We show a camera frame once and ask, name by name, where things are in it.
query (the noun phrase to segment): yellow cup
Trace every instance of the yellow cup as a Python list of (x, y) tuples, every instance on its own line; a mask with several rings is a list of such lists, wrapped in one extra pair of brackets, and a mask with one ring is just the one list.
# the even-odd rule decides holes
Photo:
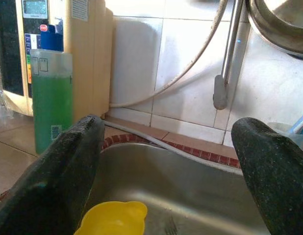
[(141, 202), (103, 202), (84, 216), (75, 235), (143, 235), (147, 207)]

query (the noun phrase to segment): red mosaic tile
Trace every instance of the red mosaic tile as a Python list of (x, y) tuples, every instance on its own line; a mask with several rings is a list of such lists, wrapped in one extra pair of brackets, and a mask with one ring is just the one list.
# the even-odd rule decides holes
[(136, 137), (136, 141), (138, 141), (138, 142), (145, 142), (145, 139), (142, 138), (142, 137), (137, 136)]
[(112, 138), (108, 137), (105, 139), (105, 142), (107, 142), (108, 146), (112, 145), (113, 144), (113, 140)]
[(212, 161), (212, 162), (217, 163), (217, 162), (219, 162), (219, 158), (220, 158), (220, 155), (215, 154), (215, 153), (211, 153), (209, 160)]
[(8, 193), (9, 193), (9, 190), (0, 194), (0, 202), (2, 202), (7, 197)]
[(128, 135), (128, 140), (129, 141), (135, 141), (136, 140), (136, 135), (134, 135), (134, 134)]
[(102, 146), (101, 149), (104, 150), (105, 148), (109, 147), (109, 145), (105, 142)]
[(229, 158), (227, 158), (227, 157), (225, 157), (225, 156), (220, 156), (219, 163), (228, 165), (228, 163), (229, 163)]
[(120, 142), (119, 136), (112, 136), (112, 140), (113, 140), (113, 143), (119, 143)]
[(199, 149), (193, 148), (193, 151), (192, 151), (191, 154), (194, 155), (194, 156), (196, 156), (196, 157), (199, 157), (200, 154), (201, 154), (201, 151)]
[(173, 142), (170, 142), (170, 141), (168, 141), (168, 144), (171, 145), (171, 146), (173, 146), (173, 147), (176, 147), (176, 146), (177, 146), (176, 143), (173, 143)]
[(201, 151), (200, 158), (203, 158), (205, 160), (209, 160), (209, 157), (210, 157), (210, 153), (209, 152)]
[(183, 149), (183, 147), (184, 147), (184, 146), (183, 146), (183, 145), (181, 145), (181, 144), (177, 144), (177, 145), (176, 145), (176, 148), (177, 148), (177, 149), (179, 149), (179, 150), (182, 150), (182, 149)]
[(121, 141), (121, 142), (127, 142), (127, 134), (125, 134), (125, 135), (120, 135), (120, 141)]
[(190, 147), (185, 146), (183, 148), (183, 151), (186, 152), (186, 153), (191, 153), (192, 149)]
[(229, 166), (238, 167), (238, 164), (239, 164), (239, 160), (234, 159), (234, 158), (230, 158)]

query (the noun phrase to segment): display screen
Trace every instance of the display screen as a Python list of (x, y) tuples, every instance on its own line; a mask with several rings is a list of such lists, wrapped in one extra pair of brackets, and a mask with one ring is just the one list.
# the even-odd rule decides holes
[(45, 1), (24, 1), (24, 13), (45, 15), (47, 6)]

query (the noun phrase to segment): green liquid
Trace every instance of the green liquid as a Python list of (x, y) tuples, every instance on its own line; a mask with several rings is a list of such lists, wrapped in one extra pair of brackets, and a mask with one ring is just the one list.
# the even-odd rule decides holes
[(58, 131), (72, 125), (72, 81), (70, 77), (32, 77), (36, 152), (41, 154)]

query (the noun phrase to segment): red tile border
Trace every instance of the red tile border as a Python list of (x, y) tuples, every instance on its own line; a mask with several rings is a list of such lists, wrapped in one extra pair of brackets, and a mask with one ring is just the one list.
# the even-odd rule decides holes
[(210, 153), (210, 158), (209, 158), (209, 160), (210, 160), (211, 162), (218, 163), (218, 162), (219, 162), (219, 159), (220, 159), (220, 155), (215, 154), (215, 153)]
[[(211, 162), (215, 162), (215, 163), (220, 163), (220, 164), (223, 164), (223, 165), (228, 165), (228, 166), (231, 166), (231, 167), (234, 167), (234, 168), (237, 168), (237, 169), (241, 169), (239, 160), (237, 160), (237, 159), (221, 156), (221, 155), (218, 155), (218, 154), (202, 151), (202, 150), (195, 149), (195, 148), (190, 148), (188, 146), (184, 146), (184, 145), (181, 145), (181, 144), (176, 144), (176, 143), (173, 143), (173, 142), (170, 142), (170, 141), (163, 141), (163, 140), (161, 140), (161, 141), (166, 143), (166, 144), (169, 144), (169, 145), (171, 145), (171, 146), (173, 146), (173, 147), (175, 147), (179, 150), (182, 150), (186, 153), (192, 154), (195, 157), (202, 158), (202, 159), (205, 159), (205, 160), (208, 160), (208, 161), (211, 161)], [(154, 143), (151, 143), (150, 141), (148, 141), (144, 138), (141, 138), (137, 135), (123, 134), (123, 135), (115, 135), (115, 136), (110, 136), (110, 137), (105, 138), (101, 149), (104, 150), (104, 149), (106, 149), (106, 148), (108, 148), (108, 147), (110, 147), (114, 144), (118, 144), (118, 143), (121, 143), (121, 142), (122, 143), (124, 143), (124, 142), (142, 142), (142, 143), (150, 143), (150, 144), (155, 145)], [(6, 198), (8, 192), (9, 191), (7, 190), (6, 192), (4, 192), (0, 195), (0, 202), (4, 198)]]
[(201, 150), (200, 150), (200, 152), (201, 152), (200, 158), (203, 158), (205, 160), (209, 160), (209, 158), (210, 158), (210, 153), (209, 152), (201, 151)]

